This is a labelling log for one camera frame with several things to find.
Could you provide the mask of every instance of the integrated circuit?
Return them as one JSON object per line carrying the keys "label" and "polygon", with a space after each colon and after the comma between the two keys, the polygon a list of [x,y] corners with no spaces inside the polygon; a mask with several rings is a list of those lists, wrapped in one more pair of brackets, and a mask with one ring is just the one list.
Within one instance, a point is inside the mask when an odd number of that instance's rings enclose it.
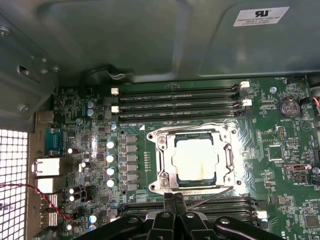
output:
{"label": "integrated circuit", "polygon": [[307,228],[317,227],[319,225],[317,215],[306,215],[305,216],[305,226]]}
{"label": "integrated circuit", "polygon": [[269,161],[280,161],[283,160],[283,157],[283,149],[281,145],[270,145],[268,147]]}

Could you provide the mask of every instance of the screw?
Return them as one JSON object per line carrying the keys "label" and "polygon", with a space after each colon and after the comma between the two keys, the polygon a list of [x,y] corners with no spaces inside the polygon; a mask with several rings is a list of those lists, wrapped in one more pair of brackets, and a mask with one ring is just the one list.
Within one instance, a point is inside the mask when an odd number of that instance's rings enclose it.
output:
{"label": "screw", "polygon": [[186,217],[189,218],[189,219],[193,219],[195,217],[195,215],[192,212],[188,212],[186,214]]}
{"label": "screw", "polygon": [[20,112],[22,112],[22,113],[27,112],[27,111],[29,111],[29,108],[30,107],[27,104],[23,104],[20,107]]}
{"label": "screw", "polygon": [[166,186],[168,186],[168,184],[169,184],[169,183],[168,183],[168,180],[167,180],[167,179],[162,179],[162,180],[161,180],[161,186],[162,186],[162,187],[165,188]]}
{"label": "screw", "polygon": [[158,139],[158,143],[159,144],[165,144],[166,143],[166,137],[165,136],[160,136]]}
{"label": "screw", "polygon": [[136,222],[138,222],[138,219],[135,218],[135,217],[130,218],[129,221],[128,221],[128,223],[130,223],[130,224],[134,224]]}
{"label": "screw", "polygon": [[167,212],[164,212],[164,213],[162,213],[161,217],[168,218],[168,217],[170,217],[170,214]]}
{"label": "screw", "polygon": [[275,94],[277,92],[277,88],[275,86],[270,87],[270,93]]}
{"label": "screw", "polygon": [[222,224],[229,224],[229,223],[230,223],[230,221],[229,221],[228,219],[226,219],[226,218],[221,218],[221,219],[220,219],[220,222],[221,222]]}
{"label": "screw", "polygon": [[1,37],[7,37],[11,35],[11,31],[9,28],[5,26],[0,26],[0,36]]}

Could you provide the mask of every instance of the white sticker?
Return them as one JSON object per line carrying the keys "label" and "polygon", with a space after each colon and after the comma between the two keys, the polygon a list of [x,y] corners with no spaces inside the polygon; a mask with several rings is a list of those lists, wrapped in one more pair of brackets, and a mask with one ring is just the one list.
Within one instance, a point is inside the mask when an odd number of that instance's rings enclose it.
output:
{"label": "white sticker", "polygon": [[289,6],[241,10],[233,26],[277,24],[288,9]]}

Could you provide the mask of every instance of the black plastic part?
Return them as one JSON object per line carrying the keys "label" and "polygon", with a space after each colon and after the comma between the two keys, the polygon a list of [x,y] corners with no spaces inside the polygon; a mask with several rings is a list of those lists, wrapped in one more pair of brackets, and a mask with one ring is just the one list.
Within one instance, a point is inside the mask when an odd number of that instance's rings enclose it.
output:
{"label": "black plastic part", "polygon": [[214,222],[214,227],[217,233],[231,240],[282,240],[277,235],[229,216],[218,217]]}
{"label": "black plastic part", "polygon": [[94,231],[87,232],[76,240],[127,240],[142,232],[143,220],[140,217],[124,216]]}
{"label": "black plastic part", "polygon": [[192,240],[210,239],[219,240],[212,229],[208,229],[204,221],[196,212],[185,212],[180,216],[184,233]]}
{"label": "black plastic part", "polygon": [[314,178],[311,180],[311,183],[312,183],[313,185],[320,186],[320,178],[319,178],[319,177],[314,177]]}
{"label": "black plastic part", "polygon": [[162,211],[155,216],[152,229],[147,240],[173,240],[176,215],[170,211]]}
{"label": "black plastic part", "polygon": [[314,162],[320,163],[320,155],[318,150],[313,151],[313,156],[314,156]]}

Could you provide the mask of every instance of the white slot latch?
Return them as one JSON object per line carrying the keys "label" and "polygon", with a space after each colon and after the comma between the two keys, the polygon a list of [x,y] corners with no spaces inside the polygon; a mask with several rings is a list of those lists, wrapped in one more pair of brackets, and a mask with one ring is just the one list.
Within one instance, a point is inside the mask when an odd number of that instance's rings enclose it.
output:
{"label": "white slot latch", "polygon": [[119,95],[119,88],[112,87],[111,88],[111,95]]}

